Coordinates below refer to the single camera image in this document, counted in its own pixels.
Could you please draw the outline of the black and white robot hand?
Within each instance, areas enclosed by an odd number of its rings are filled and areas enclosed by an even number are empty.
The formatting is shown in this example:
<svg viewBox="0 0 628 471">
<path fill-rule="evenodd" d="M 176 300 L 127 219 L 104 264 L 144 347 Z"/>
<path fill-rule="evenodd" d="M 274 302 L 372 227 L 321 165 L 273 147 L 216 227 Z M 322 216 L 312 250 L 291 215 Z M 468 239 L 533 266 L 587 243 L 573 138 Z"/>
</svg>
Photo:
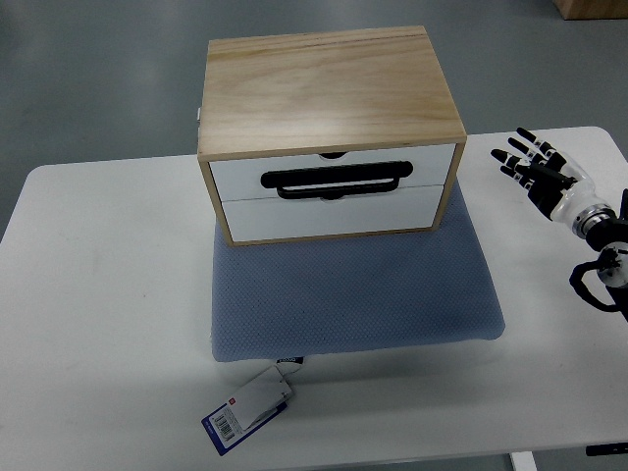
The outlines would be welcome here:
<svg viewBox="0 0 628 471">
<path fill-rule="evenodd" d="M 567 154 L 523 128 L 507 140 L 511 151 L 494 149 L 500 170 L 519 183 L 534 206 L 547 219 L 572 231 L 583 223 L 584 213 L 607 204 L 596 196 L 593 180 Z"/>
</svg>

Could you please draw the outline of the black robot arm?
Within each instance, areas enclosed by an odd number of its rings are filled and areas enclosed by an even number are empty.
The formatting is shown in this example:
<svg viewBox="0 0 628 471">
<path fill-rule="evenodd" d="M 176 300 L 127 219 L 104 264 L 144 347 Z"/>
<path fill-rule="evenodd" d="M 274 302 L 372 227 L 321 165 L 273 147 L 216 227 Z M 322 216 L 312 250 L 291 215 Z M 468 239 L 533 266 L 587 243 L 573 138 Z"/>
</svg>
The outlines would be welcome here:
<svg viewBox="0 0 628 471">
<path fill-rule="evenodd" d="M 574 291 L 594 308 L 608 313 L 620 312 L 627 319 L 627 189 L 621 197 L 619 215 L 611 209 L 597 210 L 582 226 L 585 241 L 599 255 L 594 261 L 577 265 L 569 278 Z M 583 281 L 584 275 L 595 271 L 613 303 L 597 299 Z"/>
</svg>

